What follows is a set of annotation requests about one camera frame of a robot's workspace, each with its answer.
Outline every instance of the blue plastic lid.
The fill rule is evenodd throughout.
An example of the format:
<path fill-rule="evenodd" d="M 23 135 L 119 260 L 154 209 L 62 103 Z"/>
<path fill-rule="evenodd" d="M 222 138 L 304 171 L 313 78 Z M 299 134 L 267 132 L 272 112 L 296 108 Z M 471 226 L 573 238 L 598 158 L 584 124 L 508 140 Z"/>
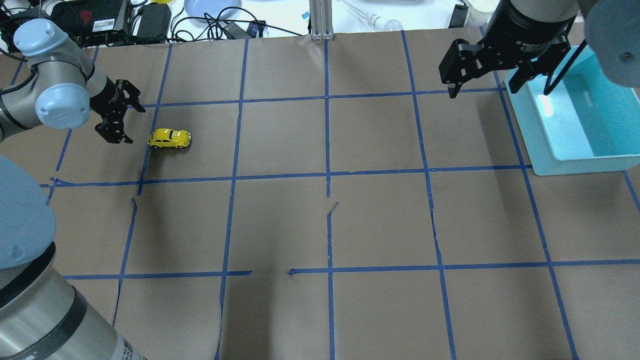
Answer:
<path fill-rule="evenodd" d="M 89 120 L 89 93 L 77 84 L 64 83 L 44 90 L 36 100 L 36 114 L 46 126 L 75 129 Z"/>
<path fill-rule="evenodd" d="M 228 6 L 240 6 L 240 0 L 185 0 L 184 11 L 189 16 L 204 17 L 204 13 L 208 13 L 212 17 L 217 17 L 220 10 Z M 228 19 L 236 13 L 237 9 L 229 9 L 220 15 L 221 19 Z"/>
<path fill-rule="evenodd" d="M 0 269 L 29 263 L 53 241 L 56 219 L 40 186 L 0 156 Z"/>
<path fill-rule="evenodd" d="M 68 35 L 52 21 L 33 19 L 15 31 L 13 43 L 25 56 L 45 54 L 62 45 Z"/>

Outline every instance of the yellow object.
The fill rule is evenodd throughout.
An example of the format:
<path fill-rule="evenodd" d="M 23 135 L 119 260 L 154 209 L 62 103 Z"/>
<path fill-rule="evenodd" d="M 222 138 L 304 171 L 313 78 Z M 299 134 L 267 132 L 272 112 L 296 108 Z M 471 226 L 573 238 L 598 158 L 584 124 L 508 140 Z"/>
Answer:
<path fill-rule="evenodd" d="M 191 134 L 186 130 L 156 129 L 154 133 L 149 136 L 147 145 L 155 149 L 160 147 L 184 149 L 191 145 Z"/>

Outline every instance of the white label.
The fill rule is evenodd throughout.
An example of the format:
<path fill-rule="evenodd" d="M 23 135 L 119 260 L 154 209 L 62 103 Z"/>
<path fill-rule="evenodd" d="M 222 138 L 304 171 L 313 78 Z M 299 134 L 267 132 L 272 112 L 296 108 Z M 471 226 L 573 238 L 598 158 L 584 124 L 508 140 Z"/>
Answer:
<path fill-rule="evenodd" d="M 132 348 L 122 335 L 118 334 L 118 343 L 111 360 L 147 360 L 147 358 L 140 356 L 136 349 Z"/>
<path fill-rule="evenodd" d="M 115 23 L 116 19 L 98 20 L 93 23 L 93 32 L 113 30 Z"/>

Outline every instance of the blue plastic bin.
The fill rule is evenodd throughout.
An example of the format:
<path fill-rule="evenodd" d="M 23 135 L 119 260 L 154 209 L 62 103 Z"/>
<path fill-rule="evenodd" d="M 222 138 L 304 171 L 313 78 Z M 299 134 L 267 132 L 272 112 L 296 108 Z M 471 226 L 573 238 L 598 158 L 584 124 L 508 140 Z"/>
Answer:
<path fill-rule="evenodd" d="M 508 94 L 536 174 L 622 171 L 640 163 L 640 101 L 604 76 L 589 47 L 549 96 L 546 76 L 512 94 L 514 73 Z"/>

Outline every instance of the red logo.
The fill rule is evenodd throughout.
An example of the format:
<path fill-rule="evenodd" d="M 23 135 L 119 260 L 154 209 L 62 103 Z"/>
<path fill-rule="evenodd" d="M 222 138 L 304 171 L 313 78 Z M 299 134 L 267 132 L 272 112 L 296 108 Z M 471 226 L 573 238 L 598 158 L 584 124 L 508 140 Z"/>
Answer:
<path fill-rule="evenodd" d="M 80 12 L 80 19 L 83 20 L 83 25 L 87 25 L 91 21 L 93 14 L 89 10 L 83 10 Z"/>

